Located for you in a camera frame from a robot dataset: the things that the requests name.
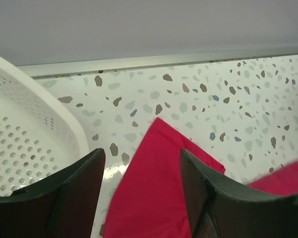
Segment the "magenta pink t-shirt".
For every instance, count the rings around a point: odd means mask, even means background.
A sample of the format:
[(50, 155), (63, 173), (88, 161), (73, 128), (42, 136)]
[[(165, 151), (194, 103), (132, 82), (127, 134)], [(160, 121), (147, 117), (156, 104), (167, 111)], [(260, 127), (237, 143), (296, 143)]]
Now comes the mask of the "magenta pink t-shirt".
[[(192, 238), (181, 179), (182, 149), (225, 175), (221, 163), (162, 119), (155, 119), (112, 197), (104, 237)], [(280, 196), (297, 194), (298, 161), (246, 186)]]

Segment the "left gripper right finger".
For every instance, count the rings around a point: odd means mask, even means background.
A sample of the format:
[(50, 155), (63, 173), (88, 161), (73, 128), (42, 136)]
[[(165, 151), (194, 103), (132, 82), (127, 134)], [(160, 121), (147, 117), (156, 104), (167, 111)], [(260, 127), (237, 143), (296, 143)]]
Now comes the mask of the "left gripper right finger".
[(180, 170), (193, 238), (298, 238), (298, 193), (250, 188), (186, 149), (180, 152)]

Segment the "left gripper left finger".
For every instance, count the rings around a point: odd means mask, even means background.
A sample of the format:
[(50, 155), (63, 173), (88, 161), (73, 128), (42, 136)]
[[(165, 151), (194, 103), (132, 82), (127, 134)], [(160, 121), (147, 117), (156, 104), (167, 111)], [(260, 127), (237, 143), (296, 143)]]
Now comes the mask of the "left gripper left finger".
[(0, 196), (0, 238), (90, 237), (105, 158), (103, 149), (95, 149), (10, 196)]

